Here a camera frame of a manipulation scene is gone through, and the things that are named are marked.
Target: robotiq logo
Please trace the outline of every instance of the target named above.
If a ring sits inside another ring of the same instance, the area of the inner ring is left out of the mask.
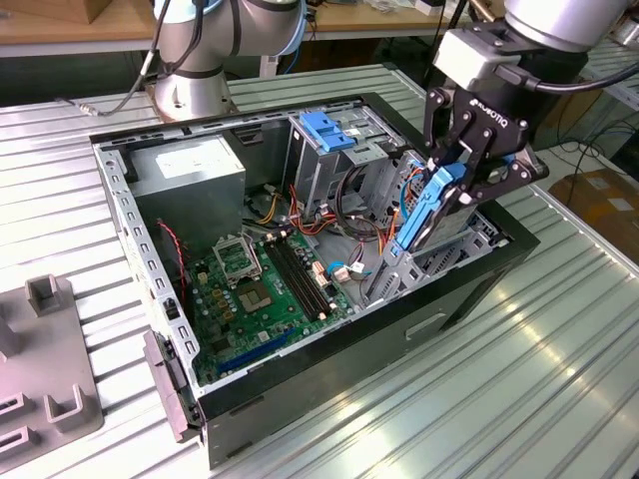
[[[476,98],[473,98],[472,100],[470,100],[470,106],[471,107],[477,107],[479,110],[481,110],[483,113],[488,115],[490,118],[492,118],[499,125],[501,125],[501,128],[505,129],[505,128],[508,127],[508,120],[503,118],[501,115],[499,115],[494,110],[491,110],[488,107],[486,107],[483,103],[481,103]]]

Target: yellow wire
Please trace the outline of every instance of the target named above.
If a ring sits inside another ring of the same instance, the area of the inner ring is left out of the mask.
[[[267,213],[265,217],[263,217],[261,220],[257,220],[256,223],[260,225],[265,225],[273,219],[276,213],[276,203],[278,202],[279,197],[280,197],[279,194],[273,195],[273,200],[271,201],[271,209],[269,210],[269,212]]]

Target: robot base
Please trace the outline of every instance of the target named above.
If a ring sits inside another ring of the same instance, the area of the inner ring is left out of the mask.
[[[164,115],[177,121],[215,117],[237,110],[222,70],[207,78],[171,75],[156,84],[155,100]]]

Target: wooden table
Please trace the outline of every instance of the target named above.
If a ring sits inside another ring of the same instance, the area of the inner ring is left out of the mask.
[[[113,0],[90,25],[10,12],[0,18],[0,57],[147,50],[154,28],[148,0]]]
[[[317,21],[317,40],[410,37],[434,34],[439,15],[424,15],[412,8],[382,13],[364,3],[323,3],[317,7]],[[445,15],[442,23],[447,24]],[[312,34],[311,26],[307,26],[305,40],[309,40]]]
[[[113,0],[90,25],[19,12],[9,15],[0,18],[0,57],[146,50],[155,26],[148,0]],[[324,4],[317,20],[317,40],[340,40],[432,35],[439,16],[413,9],[381,13],[366,4]],[[308,28],[304,39],[312,34]]]

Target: gray fixture plate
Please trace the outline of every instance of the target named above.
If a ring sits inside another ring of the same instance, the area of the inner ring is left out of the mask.
[[[27,285],[0,294],[0,320],[13,331],[0,345],[0,475],[104,423],[71,283],[36,284],[50,281],[54,297],[37,301],[39,315]]]

